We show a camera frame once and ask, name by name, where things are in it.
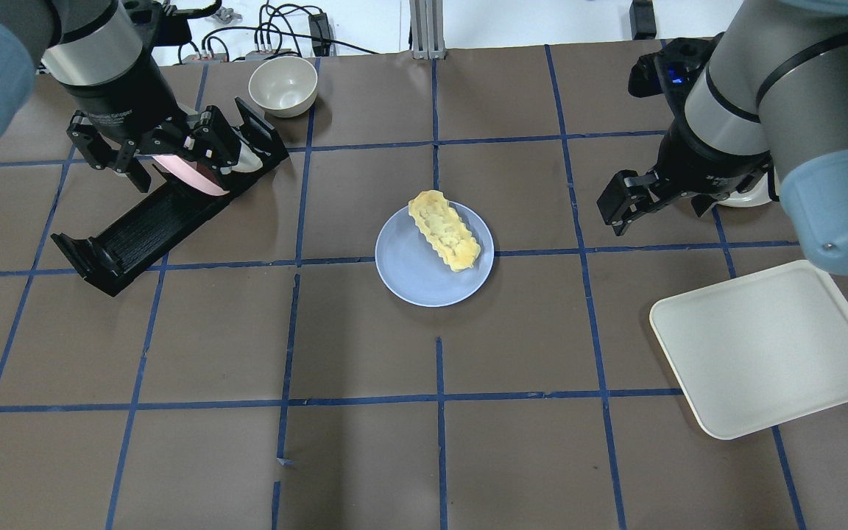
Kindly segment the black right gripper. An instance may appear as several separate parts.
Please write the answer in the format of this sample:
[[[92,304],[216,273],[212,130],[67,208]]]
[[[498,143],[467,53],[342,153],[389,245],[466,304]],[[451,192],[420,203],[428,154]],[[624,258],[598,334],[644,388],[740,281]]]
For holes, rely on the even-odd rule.
[[[601,192],[598,210],[616,237],[647,213],[688,199],[702,217],[735,191],[750,190],[771,167],[771,154],[734,155],[718,151],[685,130],[664,135],[657,161],[647,172],[616,172]]]

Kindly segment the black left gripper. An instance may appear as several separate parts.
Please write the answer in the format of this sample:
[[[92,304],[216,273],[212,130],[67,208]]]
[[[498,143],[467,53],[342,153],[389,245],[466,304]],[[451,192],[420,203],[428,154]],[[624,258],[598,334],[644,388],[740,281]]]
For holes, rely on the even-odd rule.
[[[67,135],[96,170],[123,174],[142,194],[139,155],[178,155],[210,172],[240,172],[241,137],[217,107],[185,110],[159,70],[130,70],[96,86],[64,84],[77,104]]]

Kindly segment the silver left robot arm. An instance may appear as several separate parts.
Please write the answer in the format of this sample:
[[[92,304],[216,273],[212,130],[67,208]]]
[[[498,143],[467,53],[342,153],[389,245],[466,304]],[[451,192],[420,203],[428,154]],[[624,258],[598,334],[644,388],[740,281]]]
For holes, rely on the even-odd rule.
[[[80,127],[68,131],[97,170],[150,185],[138,155],[151,155],[176,178],[212,196],[232,172],[261,168],[218,110],[192,116],[180,105],[152,42],[119,1],[0,1],[0,137],[27,103],[38,66],[74,98]]]

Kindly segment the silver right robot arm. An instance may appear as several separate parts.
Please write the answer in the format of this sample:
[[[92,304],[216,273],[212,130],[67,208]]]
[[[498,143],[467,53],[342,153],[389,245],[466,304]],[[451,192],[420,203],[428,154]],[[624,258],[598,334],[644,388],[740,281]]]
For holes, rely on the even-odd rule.
[[[715,39],[640,56],[627,91],[663,95],[674,118],[653,167],[600,194],[615,235],[682,198],[702,216],[770,177],[805,258],[848,275],[848,1],[745,1]]]

